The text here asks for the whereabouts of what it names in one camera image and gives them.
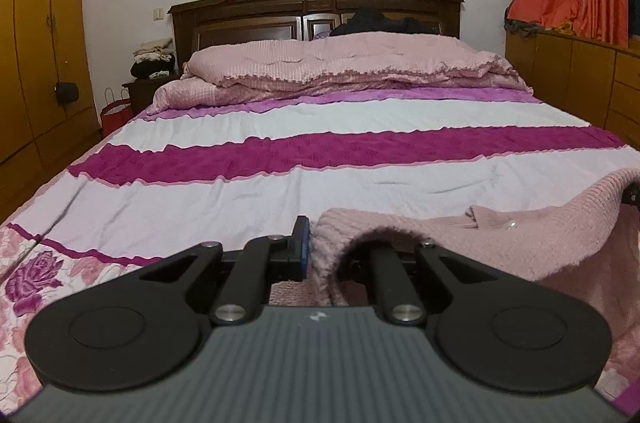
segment wooden cabinet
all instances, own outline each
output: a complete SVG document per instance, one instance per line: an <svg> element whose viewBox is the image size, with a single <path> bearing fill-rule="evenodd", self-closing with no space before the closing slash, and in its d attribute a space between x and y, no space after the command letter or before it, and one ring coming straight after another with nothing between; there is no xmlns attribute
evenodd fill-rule
<svg viewBox="0 0 640 423"><path fill-rule="evenodd" d="M15 41L22 91L33 135L64 122L65 110L56 101L58 83L51 37L50 0L15 0Z"/></svg>
<svg viewBox="0 0 640 423"><path fill-rule="evenodd" d="M640 58L618 53L616 60L616 82L640 89Z"/></svg>
<svg viewBox="0 0 640 423"><path fill-rule="evenodd" d="M533 61L536 56L536 37L507 35L505 57L516 67L530 86L534 85Z"/></svg>
<svg viewBox="0 0 640 423"><path fill-rule="evenodd" d="M0 165L0 204L10 199L41 170L42 163L33 143L2 163Z"/></svg>
<svg viewBox="0 0 640 423"><path fill-rule="evenodd" d="M530 42L508 34L505 56L538 98L640 150L640 52L539 32L532 55Z"/></svg>
<svg viewBox="0 0 640 423"><path fill-rule="evenodd" d="M640 91L620 82L614 83L611 109L640 124Z"/></svg>
<svg viewBox="0 0 640 423"><path fill-rule="evenodd" d="M31 141L15 56L14 0L0 0L0 162Z"/></svg>
<svg viewBox="0 0 640 423"><path fill-rule="evenodd" d="M59 81L79 99L56 101ZM0 0L0 222L100 139L82 0Z"/></svg>
<svg viewBox="0 0 640 423"><path fill-rule="evenodd" d="M564 108L597 127L607 121L616 52L586 42L573 42L571 74Z"/></svg>
<svg viewBox="0 0 640 423"><path fill-rule="evenodd" d="M620 136L620 139L640 150L640 124L636 124L616 111L609 111L606 129Z"/></svg>
<svg viewBox="0 0 640 423"><path fill-rule="evenodd" d="M98 117L95 110L91 108L44 133L36 139L42 163L46 166L51 165L98 129L100 129Z"/></svg>
<svg viewBox="0 0 640 423"><path fill-rule="evenodd" d="M78 101L65 106L70 118L94 103L84 47L82 0L51 0L51 11L58 80L75 82L80 91Z"/></svg>
<svg viewBox="0 0 640 423"><path fill-rule="evenodd" d="M527 82L536 98L556 108L564 108L571 73L572 41L538 35L533 61L533 77Z"/></svg>

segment magenta stripe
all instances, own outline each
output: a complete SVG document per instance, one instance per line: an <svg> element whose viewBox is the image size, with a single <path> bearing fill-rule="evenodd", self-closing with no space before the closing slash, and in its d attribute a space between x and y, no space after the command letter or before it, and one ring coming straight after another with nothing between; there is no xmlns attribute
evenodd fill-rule
<svg viewBox="0 0 640 423"><path fill-rule="evenodd" d="M613 406L625 414L632 416L640 411L640 379L633 382L613 402Z"/></svg>
<svg viewBox="0 0 640 423"><path fill-rule="evenodd" d="M468 161L495 154L617 148L616 136L597 127L463 127L414 132L302 134L278 140L248 138L243 143L139 152L107 144L84 162L69 167L75 177L122 186L145 183L210 182L257 174L287 173L341 166L374 167L435 161Z"/></svg>
<svg viewBox="0 0 640 423"><path fill-rule="evenodd" d="M58 241L53 241L52 239L44 239L41 235L32 235L20 225L16 225L15 223L8 223L7 228L14 229L17 233L20 234L21 237L24 237L28 240L35 241L36 244L43 244L44 246L49 246L50 248L56 250L58 253L66 255L71 259L82 259L82 257L95 257L100 262L104 264L120 264L122 266L128 266L130 264L135 264L136 266L148 266L149 264L153 264L154 262L158 262L162 259L162 257L153 257L151 259L145 259L144 257L111 257L109 255L105 255L104 253L100 253L96 249L89 249L87 251L75 251L72 249L68 249L67 247L60 244Z"/></svg>
<svg viewBox="0 0 640 423"><path fill-rule="evenodd" d="M250 104L223 106L218 108L193 108L189 110L168 110L159 114L140 113L140 120L156 120L162 118L170 120L180 116L200 118L202 116L217 116L218 114L236 113L266 113L273 109L297 104L334 104L335 102L369 102L399 98L400 100L466 100L471 102L519 102L523 104L541 104L526 91L502 88L413 88L413 89L372 89L367 91L327 93L322 96L300 96L290 100L263 100Z"/></svg>

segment drawer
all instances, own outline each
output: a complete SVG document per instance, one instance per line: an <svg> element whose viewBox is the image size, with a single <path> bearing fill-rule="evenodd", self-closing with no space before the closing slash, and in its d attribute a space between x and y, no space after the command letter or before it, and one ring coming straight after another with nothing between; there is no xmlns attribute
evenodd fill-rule
<svg viewBox="0 0 640 423"><path fill-rule="evenodd" d="M615 82L611 93L610 108L640 123L640 91Z"/></svg>
<svg viewBox="0 0 640 423"><path fill-rule="evenodd" d="M42 171L36 146L31 143L0 166L0 204Z"/></svg>
<svg viewBox="0 0 640 423"><path fill-rule="evenodd" d="M640 124L636 124L616 111L609 111L607 130L620 136L621 140L633 148L640 150Z"/></svg>
<svg viewBox="0 0 640 423"><path fill-rule="evenodd" d="M85 109L36 139L42 164L48 166L100 129L94 108Z"/></svg>
<svg viewBox="0 0 640 423"><path fill-rule="evenodd" d="M640 90L640 58L618 53L616 59L616 82L622 82Z"/></svg>

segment bed frame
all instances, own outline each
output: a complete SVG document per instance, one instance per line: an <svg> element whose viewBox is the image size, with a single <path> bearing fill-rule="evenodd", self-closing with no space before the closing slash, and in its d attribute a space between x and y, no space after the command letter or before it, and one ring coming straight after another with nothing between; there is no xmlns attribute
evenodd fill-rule
<svg viewBox="0 0 640 423"><path fill-rule="evenodd" d="M460 36L463 0L196 0L169 9L178 67L194 51L252 40L312 40L348 21L361 7L388 18L412 16L428 31Z"/></svg>

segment rose pattern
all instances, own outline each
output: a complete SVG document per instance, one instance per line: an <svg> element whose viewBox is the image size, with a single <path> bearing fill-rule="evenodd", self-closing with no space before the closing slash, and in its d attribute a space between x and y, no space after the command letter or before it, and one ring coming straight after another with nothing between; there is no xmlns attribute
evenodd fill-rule
<svg viewBox="0 0 640 423"><path fill-rule="evenodd" d="M95 257L82 257L82 259L78 259L78 262L71 268L69 276L75 277L79 274L84 284L89 286L98 280L100 272L107 266L108 264L100 262Z"/></svg>
<svg viewBox="0 0 640 423"><path fill-rule="evenodd" d="M18 358L15 370L18 373L18 381L15 384L14 394L18 404L22 405L40 390L41 385L26 356Z"/></svg>
<svg viewBox="0 0 640 423"><path fill-rule="evenodd" d="M20 252L20 244L24 241L15 230L0 230L0 257L15 257Z"/></svg>
<svg viewBox="0 0 640 423"><path fill-rule="evenodd" d="M6 347L7 333L9 331L9 322L11 315L11 304L0 296L0 351L4 351Z"/></svg>
<svg viewBox="0 0 640 423"><path fill-rule="evenodd" d="M37 313L42 306L40 291L46 287L62 286L62 282L56 278L62 264L62 260L56 260L53 252L47 250L18 266L4 286L6 297L14 303L17 317Z"/></svg>
<svg viewBox="0 0 640 423"><path fill-rule="evenodd" d="M24 333L34 316L35 313L27 313L20 317L18 323L11 330L11 345L19 353L24 353Z"/></svg>

